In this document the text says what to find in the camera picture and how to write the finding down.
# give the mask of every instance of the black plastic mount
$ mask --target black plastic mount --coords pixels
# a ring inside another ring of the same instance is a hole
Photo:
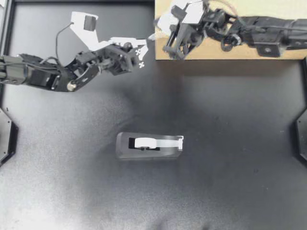
[[[0,109],[0,166],[16,151],[18,127]]]
[[[307,81],[307,58],[303,60],[304,77]],[[296,121],[300,155],[307,160],[307,110]]]

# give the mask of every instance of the white tape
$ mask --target white tape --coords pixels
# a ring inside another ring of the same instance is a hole
[[[183,136],[178,136],[178,140],[160,140],[154,138],[136,138],[134,140],[134,147],[136,149],[141,148],[178,148],[182,150]]]
[[[169,9],[162,14],[160,17],[157,27],[161,29],[161,31],[170,36],[171,31],[169,29],[170,25],[177,25],[179,20],[172,15],[171,10],[173,6],[178,6],[181,9],[184,9],[187,4],[189,3],[187,7],[187,15],[183,19],[183,23],[189,23],[189,24],[197,24],[199,23],[201,16],[203,14],[203,8],[202,8],[202,2],[197,2],[192,3],[193,1],[191,0],[173,0],[172,3],[170,4]]]
[[[71,13],[71,25],[72,31],[84,42],[84,44],[89,48],[89,50],[97,51],[111,44],[109,41],[98,42],[97,32],[84,30],[85,16],[95,17],[98,19],[97,15],[82,13],[82,12],[72,12]]]

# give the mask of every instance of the black wire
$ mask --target black wire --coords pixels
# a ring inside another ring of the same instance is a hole
[[[55,58],[55,57],[48,57],[48,58],[42,60],[42,61],[40,62],[40,64],[44,64],[46,61],[49,61],[49,60],[55,60],[56,63],[59,63],[59,60],[58,60],[57,58]]]
[[[71,23],[69,23],[68,25],[66,25],[63,29],[61,29],[58,33],[57,33],[57,36],[56,36],[56,57],[57,57],[57,59],[58,59],[58,62],[59,62],[59,64],[60,65],[62,65],[61,64],[61,62],[60,62],[60,60],[59,60],[59,54],[58,54],[58,37],[59,37],[59,34],[60,33],[62,33],[64,30],[66,30],[68,27],[70,27],[70,25],[72,25],[73,24],[73,22],[71,22]]]

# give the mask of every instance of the black frame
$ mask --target black frame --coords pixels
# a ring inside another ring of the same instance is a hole
[[[154,2],[154,0],[6,0],[2,26],[0,31],[0,56],[8,55],[12,24],[14,20],[15,8],[17,3],[85,3],[85,2]],[[301,61],[304,70],[304,77],[307,82],[307,58]],[[4,86],[0,84],[0,109],[3,97]],[[300,154],[307,160],[307,110],[296,121],[297,138]]]

